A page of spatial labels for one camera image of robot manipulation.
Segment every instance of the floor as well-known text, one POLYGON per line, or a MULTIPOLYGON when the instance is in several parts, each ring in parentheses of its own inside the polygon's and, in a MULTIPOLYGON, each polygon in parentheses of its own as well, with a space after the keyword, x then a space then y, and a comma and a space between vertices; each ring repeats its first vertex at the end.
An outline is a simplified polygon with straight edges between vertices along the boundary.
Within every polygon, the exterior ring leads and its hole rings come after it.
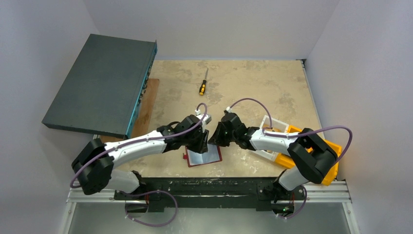
MULTIPOLYGON (((160 79, 149 131, 194 114, 198 103, 208 105, 210 136, 224 109, 235 101, 252 97, 261 101, 272 117, 299 128, 320 128, 301 62, 267 60, 156 60, 151 78, 160 79), (206 93, 198 94, 209 68, 206 93)), ((259 126, 265 110, 252 101, 233 108, 246 126, 259 126)), ((145 177, 277 176, 283 167, 242 150, 236 144, 221 148, 223 161, 188 167, 184 147, 131 161, 121 170, 139 171, 145 177)))

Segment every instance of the tabletop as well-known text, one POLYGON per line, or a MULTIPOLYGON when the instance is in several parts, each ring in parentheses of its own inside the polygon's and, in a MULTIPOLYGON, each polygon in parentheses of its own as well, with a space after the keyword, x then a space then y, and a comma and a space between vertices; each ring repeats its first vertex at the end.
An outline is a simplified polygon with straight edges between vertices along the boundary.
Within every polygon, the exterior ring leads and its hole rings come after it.
MULTIPOLYGON (((273 118, 299 128, 320 128, 299 60, 156 60, 151 78, 158 78, 160 83, 149 132, 172 121, 182 121, 204 102, 208 114, 212 115, 206 127, 211 137, 225 108, 246 97, 262 102, 273 118), (207 68, 206 92, 200 96, 199 87, 207 68)), ((266 114, 259 104, 249 100, 238 103, 233 112, 247 127, 259 127, 266 114)), ((183 159, 184 152, 185 148, 181 147, 146 156, 125 163, 119 169, 135 170, 144 177, 278 176, 285 169, 235 143, 221 148, 221 162, 195 167, 188 167, 183 159)))

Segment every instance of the wooden plank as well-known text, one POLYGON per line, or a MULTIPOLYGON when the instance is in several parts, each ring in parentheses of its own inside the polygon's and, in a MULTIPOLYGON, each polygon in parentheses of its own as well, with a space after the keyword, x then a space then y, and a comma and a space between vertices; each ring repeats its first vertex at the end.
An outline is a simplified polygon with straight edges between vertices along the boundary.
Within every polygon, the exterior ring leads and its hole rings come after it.
MULTIPOLYGON (((146 92, 141 101, 139 116, 136 119, 132 129, 131 138, 139 137, 148 133, 150 116, 152 115, 153 105, 158 92, 159 79, 148 79, 147 85, 146 92)), ((123 140, 112 136, 100 136, 100 139, 103 143, 123 140)))

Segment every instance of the white wall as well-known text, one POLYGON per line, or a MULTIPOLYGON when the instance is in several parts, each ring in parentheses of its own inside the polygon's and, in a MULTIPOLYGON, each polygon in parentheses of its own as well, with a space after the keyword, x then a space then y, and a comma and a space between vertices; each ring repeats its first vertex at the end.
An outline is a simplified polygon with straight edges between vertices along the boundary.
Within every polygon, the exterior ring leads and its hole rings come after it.
POLYGON ((55 234, 91 138, 41 120, 89 33, 82 0, 0 1, 0 232, 55 234))
POLYGON ((303 59, 338 0, 85 0, 103 35, 158 40, 157 59, 303 59))
POLYGON ((364 234, 413 229, 412 15, 411 0, 341 0, 306 62, 322 125, 354 130, 340 170, 364 234))

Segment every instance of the orange plastic container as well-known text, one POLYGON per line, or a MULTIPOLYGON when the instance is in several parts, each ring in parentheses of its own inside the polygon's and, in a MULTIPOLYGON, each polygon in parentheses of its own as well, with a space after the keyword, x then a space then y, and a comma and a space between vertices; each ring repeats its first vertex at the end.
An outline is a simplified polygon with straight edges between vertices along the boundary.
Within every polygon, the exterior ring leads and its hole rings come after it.
MULTIPOLYGON (((296 132, 301 132, 301 131, 302 131, 302 129, 299 129, 299 128, 297 128, 297 127, 294 127, 293 125, 290 125, 290 126, 288 127, 288 130, 287 130, 288 133, 296 133, 296 132)), ((337 156, 340 157, 340 154, 341 154, 341 146, 340 146, 340 145, 337 145, 337 144, 335 144, 335 143, 332 143, 332 142, 330 142, 330 141, 328 141, 328 140, 324 140, 324 141, 337 153, 337 156)), ((290 169, 290 168, 292 168, 292 167, 295 166, 295 163, 294 163, 293 159, 291 159, 289 156, 284 155, 284 154, 281 154, 281 153, 279 153, 279 154, 277 155, 277 157, 275 158, 275 161, 274 161, 274 162, 276 162, 277 164, 279 164, 279 165, 281 165, 281 166, 283 166, 283 167, 286 167, 286 168, 288 168, 288 169, 290 169)), ((327 173, 327 175, 325 176, 324 180, 322 181, 322 184, 323 184, 323 185, 326 185, 326 186, 330 185, 331 182, 333 182, 333 180, 336 178, 337 173, 338 173, 338 163, 336 163, 336 164, 330 169, 330 171, 327 173)))

